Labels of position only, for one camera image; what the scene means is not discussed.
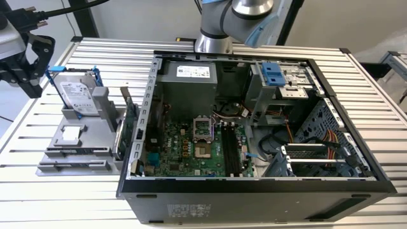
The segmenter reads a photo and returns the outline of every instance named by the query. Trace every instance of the white wall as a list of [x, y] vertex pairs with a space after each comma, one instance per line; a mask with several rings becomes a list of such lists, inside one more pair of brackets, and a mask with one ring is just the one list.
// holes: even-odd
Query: white wall
[[306, 0], [287, 45], [359, 52], [407, 27], [406, 22], [407, 0]]
[[111, 0], [92, 13], [103, 38], [174, 42], [176, 37], [199, 35], [194, 0]]

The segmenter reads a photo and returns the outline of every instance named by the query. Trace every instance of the blue drive bracket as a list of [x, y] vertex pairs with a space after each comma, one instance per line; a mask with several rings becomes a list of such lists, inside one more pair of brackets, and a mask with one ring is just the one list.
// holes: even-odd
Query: blue drive bracket
[[100, 70], [96, 68], [96, 65], [92, 68], [92, 72], [95, 73], [95, 78], [96, 78], [96, 86], [103, 87], [103, 82], [102, 82], [102, 77], [100, 77]]
[[278, 63], [275, 62], [263, 62], [262, 63], [262, 72], [266, 77], [266, 84], [268, 86], [284, 86], [286, 79], [282, 73], [282, 69]]
[[56, 93], [58, 93], [59, 97], [60, 97], [62, 100], [63, 100], [64, 108], [68, 108], [68, 105], [67, 105], [67, 103], [66, 103], [66, 101], [64, 101], [63, 95], [62, 95], [62, 93], [59, 92], [59, 89], [58, 89], [58, 87], [56, 87], [56, 85], [55, 85], [54, 78], [52, 78], [52, 76], [51, 76], [51, 72], [54, 72], [54, 73], [62, 73], [62, 72], [64, 72], [64, 69], [67, 69], [64, 66], [55, 66], [55, 67], [52, 67], [52, 68], [48, 68], [48, 69], [46, 70], [46, 76], [47, 76], [47, 78], [48, 78], [48, 81], [50, 81], [51, 85], [55, 87], [55, 90], [56, 90]]

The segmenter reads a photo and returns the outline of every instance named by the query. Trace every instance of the screw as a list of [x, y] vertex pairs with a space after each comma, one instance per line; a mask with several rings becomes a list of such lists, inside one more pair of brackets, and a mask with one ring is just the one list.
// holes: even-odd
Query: screw
[[46, 21], [42, 21], [40, 23], [38, 23], [38, 27], [43, 27], [46, 25], [48, 25], [48, 23]]
[[26, 11], [36, 11], [38, 9], [32, 6], [32, 7], [28, 7], [26, 8]]

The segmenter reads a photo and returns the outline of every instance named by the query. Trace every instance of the product label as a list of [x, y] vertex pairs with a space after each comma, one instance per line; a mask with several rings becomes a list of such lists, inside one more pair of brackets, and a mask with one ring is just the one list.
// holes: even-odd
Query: product label
[[178, 66], [178, 77], [211, 78], [210, 67], [202, 66]]
[[211, 204], [167, 204], [170, 217], [208, 217]]
[[247, 117], [247, 115], [248, 115], [248, 110], [247, 110], [247, 109], [244, 109], [244, 110], [243, 110], [243, 112], [242, 112], [242, 116], [246, 118], [246, 117]]
[[88, 90], [83, 83], [62, 82], [66, 98], [68, 99], [72, 109], [83, 115], [98, 115], [98, 109]]

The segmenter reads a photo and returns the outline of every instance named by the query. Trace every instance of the motherboard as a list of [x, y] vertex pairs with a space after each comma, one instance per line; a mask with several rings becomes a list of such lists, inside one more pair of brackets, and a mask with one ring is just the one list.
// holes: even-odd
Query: motherboard
[[[155, 177], [252, 177], [251, 159], [247, 138], [242, 125], [223, 126], [211, 124], [206, 131], [206, 123], [168, 122], [164, 128], [164, 142], [162, 152], [150, 152], [146, 175]], [[222, 128], [231, 130], [234, 139], [224, 140]], [[194, 140], [194, 131], [200, 135], [212, 134], [212, 141]], [[228, 167], [234, 166], [234, 174], [227, 174]]]

